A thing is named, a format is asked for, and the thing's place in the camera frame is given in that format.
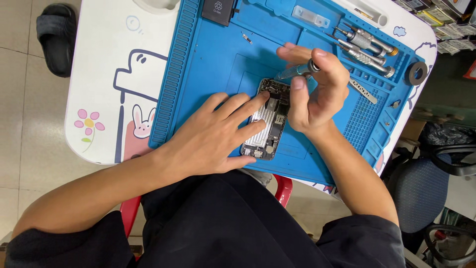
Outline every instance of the black sleeve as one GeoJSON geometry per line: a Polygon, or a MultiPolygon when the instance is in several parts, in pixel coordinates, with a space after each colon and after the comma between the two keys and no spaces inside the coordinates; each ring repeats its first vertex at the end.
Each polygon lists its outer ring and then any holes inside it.
{"type": "Polygon", "coordinates": [[[132,254],[121,213],[113,211],[93,227],[70,234],[29,229],[7,246],[5,267],[128,267],[132,254]]]}
{"type": "Polygon", "coordinates": [[[372,215],[353,215],[327,223],[316,243],[335,268],[405,267],[400,228],[372,215]]]}

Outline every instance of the red chair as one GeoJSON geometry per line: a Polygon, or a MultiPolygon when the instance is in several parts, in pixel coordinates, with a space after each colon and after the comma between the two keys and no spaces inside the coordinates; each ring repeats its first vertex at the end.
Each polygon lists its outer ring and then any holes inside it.
{"type": "MultiPolygon", "coordinates": [[[[283,207],[286,207],[293,191],[293,181],[290,178],[279,176],[274,174],[276,181],[278,182],[278,189],[274,197],[281,203],[283,207]]],[[[137,210],[140,205],[140,196],[129,199],[122,202],[120,205],[120,212],[122,214],[122,222],[124,223],[124,231],[126,231],[126,237],[129,237],[132,225],[136,220],[137,210]]]]}

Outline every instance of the silver screwdriver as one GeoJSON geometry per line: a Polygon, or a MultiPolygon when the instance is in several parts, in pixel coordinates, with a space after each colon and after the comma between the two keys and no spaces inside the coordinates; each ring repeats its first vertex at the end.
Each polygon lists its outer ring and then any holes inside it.
{"type": "Polygon", "coordinates": [[[361,49],[368,49],[368,50],[372,51],[377,57],[383,57],[387,53],[387,51],[385,51],[384,49],[378,48],[378,47],[372,45],[370,40],[365,38],[361,34],[358,34],[356,32],[344,31],[344,30],[342,30],[338,27],[336,27],[336,30],[343,33],[347,37],[347,40],[350,43],[358,46],[361,49]]]}
{"type": "Polygon", "coordinates": [[[326,33],[326,34],[327,34],[328,36],[334,38],[335,40],[339,41],[339,43],[341,43],[343,46],[346,46],[346,47],[348,47],[348,48],[350,48],[350,49],[353,49],[353,50],[355,50],[355,51],[359,51],[360,53],[367,55],[369,58],[373,59],[376,63],[378,63],[378,64],[381,65],[381,66],[384,66],[385,63],[387,62],[387,59],[386,59],[386,58],[374,57],[374,56],[368,54],[367,52],[365,52],[364,50],[360,50],[359,47],[357,47],[357,46],[355,46],[355,45],[353,45],[353,44],[351,44],[351,43],[349,43],[349,42],[346,42],[346,41],[344,41],[344,40],[342,40],[342,39],[339,39],[339,38],[335,37],[335,36],[332,35],[332,34],[328,34],[328,33],[326,33]]]}
{"type": "Polygon", "coordinates": [[[279,72],[274,78],[274,80],[284,80],[301,75],[309,76],[320,70],[321,68],[317,67],[317,65],[312,61],[312,59],[309,59],[307,64],[296,65],[282,72],[279,72]]]}
{"type": "Polygon", "coordinates": [[[343,46],[339,43],[334,43],[334,44],[341,47],[343,50],[347,51],[347,53],[349,53],[352,57],[354,57],[354,59],[360,61],[363,64],[369,65],[369,66],[379,70],[380,72],[382,72],[381,75],[383,77],[390,78],[395,73],[395,68],[393,68],[392,66],[383,67],[383,66],[379,65],[378,63],[376,63],[375,61],[373,61],[371,58],[369,58],[365,54],[362,54],[358,51],[347,48],[347,47],[345,47],[345,46],[343,46]]]}
{"type": "Polygon", "coordinates": [[[371,35],[370,33],[366,32],[365,30],[363,29],[360,29],[360,28],[357,28],[357,27],[354,27],[352,25],[349,25],[347,23],[344,23],[345,25],[347,25],[349,28],[351,28],[354,32],[362,35],[363,37],[367,38],[370,40],[371,43],[374,43],[375,45],[381,47],[382,49],[384,49],[387,54],[389,56],[395,56],[397,55],[398,53],[398,48],[396,47],[392,47],[392,46],[389,46],[385,43],[383,43],[382,41],[378,40],[377,38],[375,38],[373,35],[371,35]]]}

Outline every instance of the recycling symbol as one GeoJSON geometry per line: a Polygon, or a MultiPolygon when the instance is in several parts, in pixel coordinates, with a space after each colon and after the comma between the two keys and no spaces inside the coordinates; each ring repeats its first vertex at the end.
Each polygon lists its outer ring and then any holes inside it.
{"type": "Polygon", "coordinates": [[[215,9],[218,11],[218,10],[220,10],[221,8],[222,8],[221,2],[220,2],[220,1],[217,1],[217,2],[215,3],[215,9]]]}

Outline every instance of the black slipper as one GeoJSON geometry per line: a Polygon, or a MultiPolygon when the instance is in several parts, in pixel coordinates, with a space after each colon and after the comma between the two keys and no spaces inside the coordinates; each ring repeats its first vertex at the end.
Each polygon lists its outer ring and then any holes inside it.
{"type": "Polygon", "coordinates": [[[38,40],[48,69],[56,76],[70,77],[76,41],[76,15],[64,4],[51,4],[36,19],[38,40]]]}

